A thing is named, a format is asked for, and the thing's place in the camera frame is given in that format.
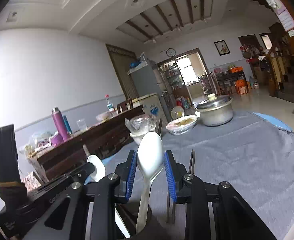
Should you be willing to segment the dark chopstick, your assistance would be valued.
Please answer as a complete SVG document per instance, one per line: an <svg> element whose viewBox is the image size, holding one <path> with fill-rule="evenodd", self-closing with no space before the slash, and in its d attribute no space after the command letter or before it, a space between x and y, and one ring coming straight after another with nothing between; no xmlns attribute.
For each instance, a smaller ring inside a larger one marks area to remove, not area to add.
<svg viewBox="0 0 294 240"><path fill-rule="evenodd" d="M188 173L194 174L194 168L195 168L195 150L191 150L191 156L190 156L190 163L189 163L189 171Z"/></svg>
<svg viewBox="0 0 294 240"><path fill-rule="evenodd" d="M172 209L171 209L171 223L175 224L176 219L176 203L172 202Z"/></svg>

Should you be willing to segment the white ceramic spoon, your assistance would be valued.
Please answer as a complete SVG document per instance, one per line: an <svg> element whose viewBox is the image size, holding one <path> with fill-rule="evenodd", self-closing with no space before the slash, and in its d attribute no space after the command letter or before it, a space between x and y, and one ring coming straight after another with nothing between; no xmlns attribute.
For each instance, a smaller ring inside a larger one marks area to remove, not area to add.
<svg viewBox="0 0 294 240"><path fill-rule="evenodd" d="M160 135L156 132L146 133L140 142L137 157L144 181L136 222L136 233L139 233L146 225L152 183L163 169L164 152Z"/></svg>

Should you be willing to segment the black utensil holder cup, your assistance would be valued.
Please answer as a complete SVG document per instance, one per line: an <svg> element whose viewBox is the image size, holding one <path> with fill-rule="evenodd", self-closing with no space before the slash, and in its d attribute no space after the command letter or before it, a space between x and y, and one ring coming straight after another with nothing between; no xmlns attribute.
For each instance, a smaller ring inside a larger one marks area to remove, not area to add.
<svg viewBox="0 0 294 240"><path fill-rule="evenodd" d="M148 206L146 225L139 233L136 233L138 209L138 203L116 204L116 210L129 231L129 239L161 239L164 229L152 213L150 206Z"/></svg>

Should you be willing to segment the dark carved wooden table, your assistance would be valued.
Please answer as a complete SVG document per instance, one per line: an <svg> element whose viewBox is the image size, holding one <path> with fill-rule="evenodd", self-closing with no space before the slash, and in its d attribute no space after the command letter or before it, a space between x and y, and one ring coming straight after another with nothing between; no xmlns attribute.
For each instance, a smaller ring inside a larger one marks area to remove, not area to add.
<svg viewBox="0 0 294 240"><path fill-rule="evenodd" d="M58 146L50 146L32 154L29 161L39 177L48 182L84 164L90 154L97 155L101 160L106 159L133 142L125 126L125 119L143 113L142 106L124 111Z"/></svg>

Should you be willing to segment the patterned bowl with food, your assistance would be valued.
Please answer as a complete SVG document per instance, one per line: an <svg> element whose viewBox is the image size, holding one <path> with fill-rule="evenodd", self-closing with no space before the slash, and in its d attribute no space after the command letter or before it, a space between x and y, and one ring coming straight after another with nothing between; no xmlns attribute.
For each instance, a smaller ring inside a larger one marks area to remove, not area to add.
<svg viewBox="0 0 294 240"><path fill-rule="evenodd" d="M166 126L167 131L172 135L181 135L192 129L197 122L196 115L188 115L169 122Z"/></svg>

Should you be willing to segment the white bowl with plastic bag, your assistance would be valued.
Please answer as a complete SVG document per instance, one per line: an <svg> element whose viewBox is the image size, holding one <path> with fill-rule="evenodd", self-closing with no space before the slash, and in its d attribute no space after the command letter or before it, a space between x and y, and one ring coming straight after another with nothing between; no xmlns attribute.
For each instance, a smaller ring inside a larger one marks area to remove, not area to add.
<svg viewBox="0 0 294 240"><path fill-rule="evenodd" d="M140 145L144 135L155 130L156 117L154 115L142 114L130 120L125 118L125 126L130 131L130 137L137 145Z"/></svg>

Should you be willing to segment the clear plastic cup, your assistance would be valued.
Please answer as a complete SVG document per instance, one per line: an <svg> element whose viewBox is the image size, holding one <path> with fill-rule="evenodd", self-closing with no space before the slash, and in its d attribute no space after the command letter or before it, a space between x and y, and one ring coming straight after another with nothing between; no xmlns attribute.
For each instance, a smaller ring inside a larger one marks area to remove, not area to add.
<svg viewBox="0 0 294 240"><path fill-rule="evenodd" d="M80 131L85 131L87 129L87 124L84 119L79 119L76 123Z"/></svg>

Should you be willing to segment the blue thermos bottle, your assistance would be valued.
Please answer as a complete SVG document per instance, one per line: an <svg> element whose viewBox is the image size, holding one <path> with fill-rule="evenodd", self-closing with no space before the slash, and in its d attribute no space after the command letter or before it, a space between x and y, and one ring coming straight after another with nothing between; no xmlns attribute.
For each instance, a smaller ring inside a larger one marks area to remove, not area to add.
<svg viewBox="0 0 294 240"><path fill-rule="evenodd" d="M72 130L71 130L70 124L68 122L68 119L67 119L67 117L65 115L63 116L63 121L64 121L64 124L65 124L65 127L67 129L68 134L71 135L72 134Z"/></svg>

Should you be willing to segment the purple thermos bottle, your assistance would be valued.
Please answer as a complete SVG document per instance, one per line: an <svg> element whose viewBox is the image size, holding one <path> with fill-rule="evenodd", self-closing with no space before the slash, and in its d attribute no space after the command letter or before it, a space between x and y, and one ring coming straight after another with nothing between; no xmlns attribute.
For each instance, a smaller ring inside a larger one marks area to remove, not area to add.
<svg viewBox="0 0 294 240"><path fill-rule="evenodd" d="M62 137L63 141L69 140L70 134L68 133L67 127L64 123L62 113L58 107L55 107L51 110L51 116L54 120L57 131L59 135Z"/></svg>

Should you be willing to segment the grey table cloth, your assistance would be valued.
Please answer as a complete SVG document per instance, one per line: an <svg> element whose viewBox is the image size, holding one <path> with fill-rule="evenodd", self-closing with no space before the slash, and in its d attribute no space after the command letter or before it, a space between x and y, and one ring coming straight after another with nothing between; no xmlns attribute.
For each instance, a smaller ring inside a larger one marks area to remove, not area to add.
<svg viewBox="0 0 294 240"><path fill-rule="evenodd" d="M294 224L294 133L250 112L207 127L198 122L182 135L162 134L164 150L207 183L228 181L277 239Z"/></svg>

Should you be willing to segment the clear plastic water bottle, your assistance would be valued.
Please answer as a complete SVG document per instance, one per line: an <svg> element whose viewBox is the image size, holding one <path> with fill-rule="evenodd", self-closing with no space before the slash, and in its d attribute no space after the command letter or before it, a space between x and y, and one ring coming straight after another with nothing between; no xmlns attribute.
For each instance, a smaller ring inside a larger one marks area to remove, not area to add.
<svg viewBox="0 0 294 240"><path fill-rule="evenodd" d="M113 112L114 111L114 106L113 103L110 100L109 95L105 95L105 99L106 99L106 103L107 103L107 109L109 112Z"/></svg>

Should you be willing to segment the steel pot with lid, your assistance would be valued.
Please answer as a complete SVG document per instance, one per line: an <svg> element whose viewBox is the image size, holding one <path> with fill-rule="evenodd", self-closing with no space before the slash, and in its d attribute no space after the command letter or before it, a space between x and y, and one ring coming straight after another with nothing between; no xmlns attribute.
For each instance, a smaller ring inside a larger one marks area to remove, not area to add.
<svg viewBox="0 0 294 240"><path fill-rule="evenodd" d="M233 118L233 98L229 95L209 94L206 100L200 102L195 111L199 113L205 126L220 126Z"/></svg>

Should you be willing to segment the white chest freezer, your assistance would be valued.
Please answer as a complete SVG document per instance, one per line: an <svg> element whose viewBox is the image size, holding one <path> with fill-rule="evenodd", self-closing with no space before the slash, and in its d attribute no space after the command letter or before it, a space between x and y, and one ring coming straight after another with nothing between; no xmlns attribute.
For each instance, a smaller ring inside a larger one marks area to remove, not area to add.
<svg viewBox="0 0 294 240"><path fill-rule="evenodd" d="M157 93L147 94L139 98L133 99L132 103L134 107L142 105L143 112L145 114L151 114L157 118L162 119L163 126L165 126L168 123Z"/></svg>

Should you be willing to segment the grey refrigerator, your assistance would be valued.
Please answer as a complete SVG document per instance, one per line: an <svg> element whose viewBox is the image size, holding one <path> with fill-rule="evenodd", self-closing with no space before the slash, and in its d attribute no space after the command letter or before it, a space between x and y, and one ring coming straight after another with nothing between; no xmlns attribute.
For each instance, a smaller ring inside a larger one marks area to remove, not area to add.
<svg viewBox="0 0 294 240"><path fill-rule="evenodd" d="M138 92L138 98L147 94L158 94L167 121L171 121L171 110L168 109L166 101L163 97L163 92L168 92L168 89L159 72L157 64L154 61L147 59L146 61L142 61L135 68L131 68L127 74L133 80L135 88Z"/></svg>

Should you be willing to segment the dark dining table far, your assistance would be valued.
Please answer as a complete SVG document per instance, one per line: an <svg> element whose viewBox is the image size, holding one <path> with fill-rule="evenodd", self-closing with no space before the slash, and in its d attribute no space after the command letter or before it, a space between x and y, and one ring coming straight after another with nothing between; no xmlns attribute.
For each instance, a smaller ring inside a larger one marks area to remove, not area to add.
<svg viewBox="0 0 294 240"><path fill-rule="evenodd" d="M223 94L246 94L249 92L249 85L244 71L220 73L216 76Z"/></svg>

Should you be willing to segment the round wall clock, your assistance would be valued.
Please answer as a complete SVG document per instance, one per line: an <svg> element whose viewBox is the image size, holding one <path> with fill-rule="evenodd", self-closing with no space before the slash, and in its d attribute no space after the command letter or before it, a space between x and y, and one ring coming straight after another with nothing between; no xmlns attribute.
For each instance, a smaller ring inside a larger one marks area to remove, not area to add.
<svg viewBox="0 0 294 240"><path fill-rule="evenodd" d="M166 50L167 57L174 57L176 55L176 50L174 48L168 48Z"/></svg>

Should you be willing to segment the framed wall picture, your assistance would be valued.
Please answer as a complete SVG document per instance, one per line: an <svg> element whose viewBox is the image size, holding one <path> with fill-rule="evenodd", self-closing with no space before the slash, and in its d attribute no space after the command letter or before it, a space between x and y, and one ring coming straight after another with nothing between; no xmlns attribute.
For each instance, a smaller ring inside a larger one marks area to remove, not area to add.
<svg viewBox="0 0 294 240"><path fill-rule="evenodd" d="M216 41L216 42L214 42L214 44L215 44L215 47L216 47L220 56L227 55L230 53L230 50L229 50L225 40Z"/></svg>

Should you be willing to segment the wall calendar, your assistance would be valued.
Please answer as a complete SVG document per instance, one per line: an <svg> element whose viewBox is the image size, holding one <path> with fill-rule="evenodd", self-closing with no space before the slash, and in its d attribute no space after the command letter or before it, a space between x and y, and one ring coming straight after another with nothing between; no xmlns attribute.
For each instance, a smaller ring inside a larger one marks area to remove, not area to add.
<svg viewBox="0 0 294 240"><path fill-rule="evenodd" d="M284 30L289 32L294 29L294 19L291 14L281 2L281 0L266 0L268 5L272 7L272 10L277 15L280 23L282 24Z"/></svg>

